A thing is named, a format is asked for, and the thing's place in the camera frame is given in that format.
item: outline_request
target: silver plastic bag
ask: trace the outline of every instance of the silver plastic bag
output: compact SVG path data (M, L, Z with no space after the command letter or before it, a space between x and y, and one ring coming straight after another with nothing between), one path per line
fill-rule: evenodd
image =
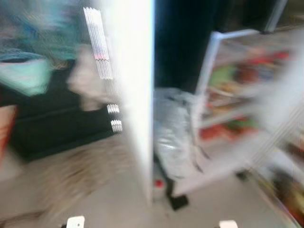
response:
M154 91L154 146L168 177L176 181L203 172L191 129L193 99L176 88Z

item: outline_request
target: floor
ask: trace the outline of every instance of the floor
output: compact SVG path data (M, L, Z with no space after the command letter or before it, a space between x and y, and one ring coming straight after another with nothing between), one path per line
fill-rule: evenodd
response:
M250 183L243 183L235 176L189 194L190 205L177 212L171 210L166 199L158 200L148 207L137 182L137 175L133 166L127 165L130 162L124 153L120 149L112 149L110 154L115 155L114 161L119 163L111 162L113 160L110 159L111 157L97 160L97 163L103 164L102 161L107 161L111 167L117 166L115 169L110 169L110 173L115 175L106 175L107 181L104 181L97 190L82 199L74 200L71 204L73 194L79 192L74 190L82 189L82 184L90 180L84 175L85 173L80 179L84 182L73 179L73 183L78 185L71 185L75 186L71 190L68 189L71 194L57 193L64 192L65 185L60 184L62 188L57 187L57 191L54 185L49 185L49 202L67 209L61 210L55 207L53 214L50 213L53 210L49 210L48 215L51 216L42 217L39 221L6 225L5 228L57 228L66 223L69 217L80 215L86 219L85 228L215 228L221 220L235 220L239 228L284 228L280 218L268 207ZM59 161L65 157L69 158L69 153L60 155ZM57 164L59 170L63 169L58 165L61 162L58 162L56 157L49 159L52 161L52 166ZM46 163L42 164L38 166L41 171L29 170L34 171L33 173L43 173L42 170L47 166ZM56 169L51 171L55 176L64 174L57 172ZM28 212L29 209L31 211L46 209L45 204L41 204L39 194L36 193L41 189L41 184L34 180L31 172L29 174L26 175L27 178L17 178L0 184L0 220Z
M118 174L99 190L54 220L57 228L69 217L85 216L85 228L215 228L220 220L236 220L239 228L283 228L280 218L235 177L189 195L190 206L174 212L167 201L145 204L132 169ZM37 223L8 228L49 227Z

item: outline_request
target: food item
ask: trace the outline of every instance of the food item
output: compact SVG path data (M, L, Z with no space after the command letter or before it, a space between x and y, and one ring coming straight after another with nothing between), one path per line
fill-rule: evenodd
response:
M212 108L212 115L222 115L225 113L228 113L229 111L231 111L234 108L233 105L225 105L225 106L220 106L220 107L214 107Z
M210 76L209 86L219 89L222 84L233 82L236 69L235 65L227 65L215 69Z
M238 103L241 101L241 99L239 99L239 98L221 95L216 92L213 92L211 89L209 89L208 92L209 92L208 107L230 105L230 104L235 104L235 103Z
M235 94L241 89L241 87L237 82L231 81L222 83L220 85L220 89L224 92Z
M257 71L262 81L271 81L275 75L275 65L273 63L259 64Z
M222 134L222 126L215 125L209 128L201 129L199 131L199 136L203 140L211 140L217 137L221 137Z
M234 79L242 84L257 82L257 69L251 64L242 63L238 65Z
M284 204L294 219L304 227L304 189L293 176L282 170L273 178L275 196Z
M257 130L256 123L250 117L241 117L223 124L224 135L230 140L237 140L241 136Z
M277 73L281 69L281 67L286 63L289 59L289 52L279 52L274 55L274 72Z

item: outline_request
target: teal fabric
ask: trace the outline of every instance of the teal fabric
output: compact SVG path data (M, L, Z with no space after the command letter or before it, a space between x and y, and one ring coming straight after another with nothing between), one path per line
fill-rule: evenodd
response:
M18 27L17 37L51 62L76 58L80 42L77 0L1 0L6 16Z
M8 62L25 58L28 60L20 63ZM43 56L27 52L0 56L0 83L24 95L45 93L50 77L50 64Z

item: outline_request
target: black object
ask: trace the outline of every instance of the black object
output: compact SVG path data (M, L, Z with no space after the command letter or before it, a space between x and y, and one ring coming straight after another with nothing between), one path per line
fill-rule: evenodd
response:
M162 168L162 165L161 165L156 153L154 153L153 159L154 159L154 162L159 166L160 171L161 171L161 173L162 173L162 175L165 178L165 181L167 183L166 196L167 196L167 199L169 200L169 203L170 203L172 209L174 211L176 211L176 210L179 210L179 209L189 205L189 200L185 195L182 195L182 196L179 196L179 197L173 197L172 196L175 181L168 177L165 170Z
M155 87L194 93L218 0L155 1Z
M9 144L25 161L43 158L113 135L111 117L104 107L84 112L80 96L69 91L67 79L75 65L51 76L47 92L25 96L0 85L0 106L17 105Z
M248 175L249 175L249 172L246 171L246 170L243 170L243 171L240 171L240 172L237 172L236 173L236 177L242 181L242 182L245 182L248 180Z
M256 29L264 32L276 4L281 0L219 0L215 29L231 32Z
M275 170L275 176L272 181L280 201L284 201L290 196L292 185L297 182L291 175L280 169Z

